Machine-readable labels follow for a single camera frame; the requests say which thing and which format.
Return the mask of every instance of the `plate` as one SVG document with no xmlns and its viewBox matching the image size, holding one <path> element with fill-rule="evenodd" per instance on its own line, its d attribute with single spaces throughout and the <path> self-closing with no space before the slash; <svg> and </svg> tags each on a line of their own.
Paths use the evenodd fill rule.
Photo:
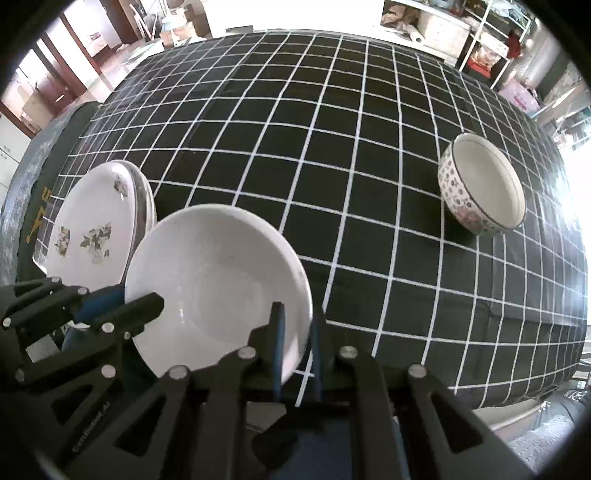
<svg viewBox="0 0 591 480">
<path fill-rule="evenodd" d="M 134 179 L 125 165 L 107 162 L 72 188 L 57 214 L 45 262 L 47 275 L 90 291 L 123 280 L 139 243 Z"/>
<path fill-rule="evenodd" d="M 282 381 L 301 361 L 312 315 L 310 286 L 291 245 L 262 218 L 227 205 L 197 205 L 166 217 L 136 250 L 125 301 L 150 292 L 164 310 L 134 337 L 160 377 L 173 365 L 214 365 L 285 306 Z"/>
</svg>

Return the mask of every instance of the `black checkered tablecloth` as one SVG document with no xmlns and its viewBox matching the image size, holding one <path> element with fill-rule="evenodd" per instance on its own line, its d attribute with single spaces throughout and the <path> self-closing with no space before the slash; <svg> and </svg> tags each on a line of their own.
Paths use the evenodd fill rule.
<svg viewBox="0 0 591 480">
<path fill-rule="evenodd" d="M 444 208 L 437 161 L 463 131 L 505 152 L 525 187 L 525 222 L 505 236 L 475 237 Z M 473 407 L 574 373 L 587 266 L 560 154 L 507 101 L 430 57 L 310 32 L 150 57 L 70 154 L 38 257 L 73 185 L 113 159 L 140 166 L 159 219 L 199 203 L 265 218 L 336 335 L 385 364 L 424 363 Z M 310 368 L 307 352 L 287 385 L 298 402 Z"/>
</svg>

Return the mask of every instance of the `silver bolt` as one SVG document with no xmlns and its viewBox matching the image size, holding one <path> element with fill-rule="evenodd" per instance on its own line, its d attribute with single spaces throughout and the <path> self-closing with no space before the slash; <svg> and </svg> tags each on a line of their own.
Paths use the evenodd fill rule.
<svg viewBox="0 0 591 480">
<path fill-rule="evenodd" d="M 424 378 L 427 376 L 427 369 L 420 364 L 414 364 L 408 367 L 408 374 L 414 378 Z"/>
<path fill-rule="evenodd" d="M 103 323 L 100 329 L 105 333 L 113 333 L 113 330 L 115 330 L 115 325 L 113 325 L 111 322 Z"/>
<path fill-rule="evenodd" d="M 250 360 L 256 357 L 256 350 L 251 346 L 243 346 L 238 350 L 238 356 L 243 360 Z"/>
<path fill-rule="evenodd" d="M 189 374 L 189 369 L 184 365 L 175 365 L 168 370 L 168 376 L 173 380 L 181 380 Z"/>
<path fill-rule="evenodd" d="M 113 367 L 113 365 L 107 364 L 102 366 L 102 368 L 100 369 L 100 373 L 105 378 L 113 378 L 117 373 L 117 370 L 115 369 L 115 367 Z"/>
<path fill-rule="evenodd" d="M 19 368 L 16 372 L 14 372 L 14 379 L 19 383 L 23 383 L 25 381 L 25 372 Z"/>
<path fill-rule="evenodd" d="M 347 360 L 352 360 L 353 358 L 357 358 L 358 350 L 352 345 L 345 345 L 342 346 L 339 350 L 339 355 L 342 358 L 346 358 Z"/>
</svg>

